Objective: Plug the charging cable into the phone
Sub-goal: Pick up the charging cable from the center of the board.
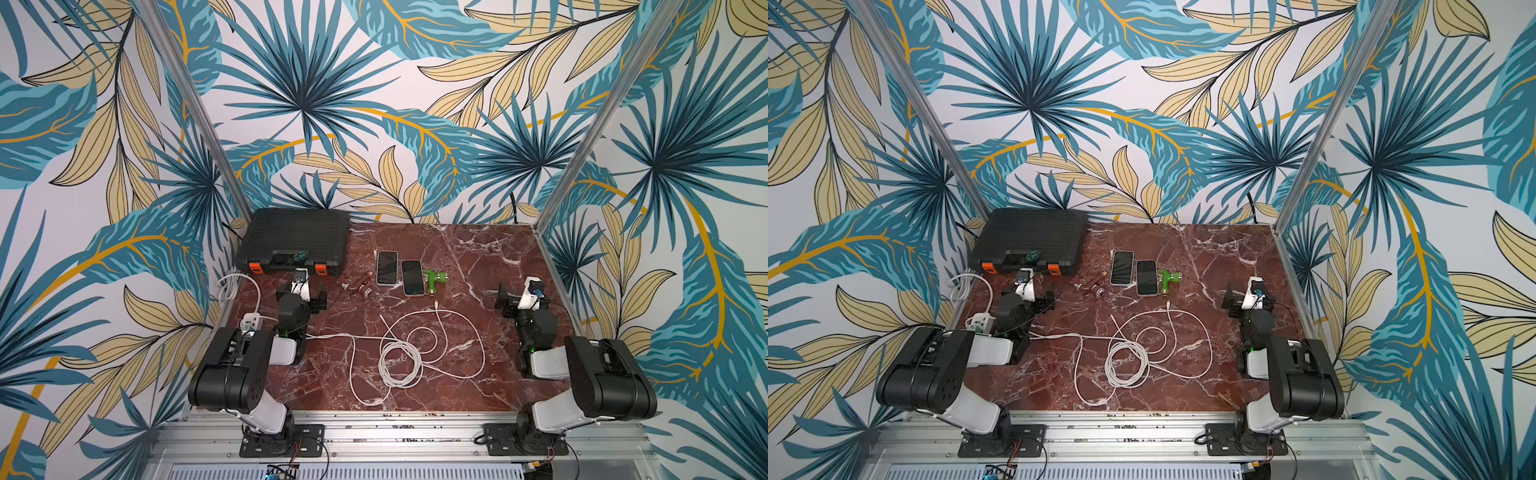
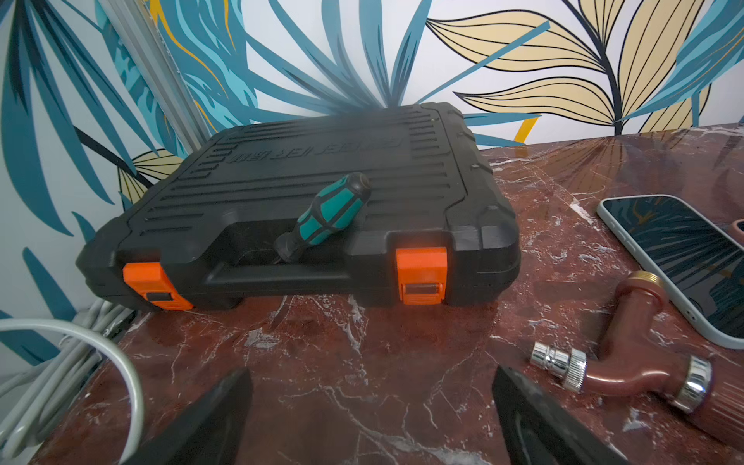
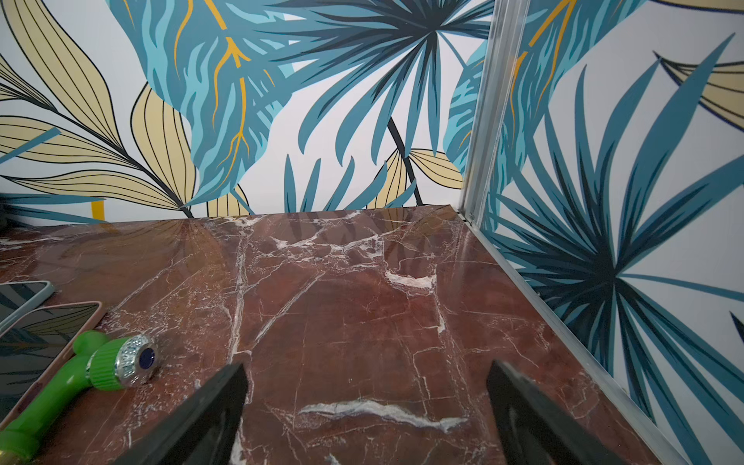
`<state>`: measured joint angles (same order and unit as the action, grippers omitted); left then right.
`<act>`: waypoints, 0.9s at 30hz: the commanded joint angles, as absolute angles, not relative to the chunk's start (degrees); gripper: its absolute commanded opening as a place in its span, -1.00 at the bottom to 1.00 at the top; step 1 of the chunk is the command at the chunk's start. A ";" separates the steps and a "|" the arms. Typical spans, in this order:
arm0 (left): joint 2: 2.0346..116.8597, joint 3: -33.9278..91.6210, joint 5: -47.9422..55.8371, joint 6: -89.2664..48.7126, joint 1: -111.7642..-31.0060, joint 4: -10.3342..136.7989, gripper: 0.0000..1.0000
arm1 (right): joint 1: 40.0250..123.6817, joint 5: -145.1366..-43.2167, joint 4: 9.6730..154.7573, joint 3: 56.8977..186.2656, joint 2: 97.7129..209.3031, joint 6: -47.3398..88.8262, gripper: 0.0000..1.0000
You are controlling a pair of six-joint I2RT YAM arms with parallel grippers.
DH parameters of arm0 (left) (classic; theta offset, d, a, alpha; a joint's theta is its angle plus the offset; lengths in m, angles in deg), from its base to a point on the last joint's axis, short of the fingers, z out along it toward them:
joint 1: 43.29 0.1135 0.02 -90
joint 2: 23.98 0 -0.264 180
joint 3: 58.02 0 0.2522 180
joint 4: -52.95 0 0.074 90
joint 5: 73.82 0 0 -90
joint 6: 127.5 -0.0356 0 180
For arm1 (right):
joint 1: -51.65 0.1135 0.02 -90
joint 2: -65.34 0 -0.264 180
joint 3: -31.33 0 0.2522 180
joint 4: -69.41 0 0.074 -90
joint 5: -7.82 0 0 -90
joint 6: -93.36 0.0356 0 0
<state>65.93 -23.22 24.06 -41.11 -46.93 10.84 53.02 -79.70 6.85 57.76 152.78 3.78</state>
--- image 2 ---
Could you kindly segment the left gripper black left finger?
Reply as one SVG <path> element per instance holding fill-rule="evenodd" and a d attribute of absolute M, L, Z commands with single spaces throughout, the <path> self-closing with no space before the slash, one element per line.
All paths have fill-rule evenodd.
<path fill-rule="evenodd" d="M 248 368 L 234 370 L 185 408 L 128 464 L 234 464 L 253 399 Z"/>

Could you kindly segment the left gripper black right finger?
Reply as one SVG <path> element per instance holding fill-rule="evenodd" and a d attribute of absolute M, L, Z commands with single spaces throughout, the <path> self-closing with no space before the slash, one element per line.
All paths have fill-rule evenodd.
<path fill-rule="evenodd" d="M 519 371 L 500 365 L 492 394 L 513 464 L 626 464 Z"/>

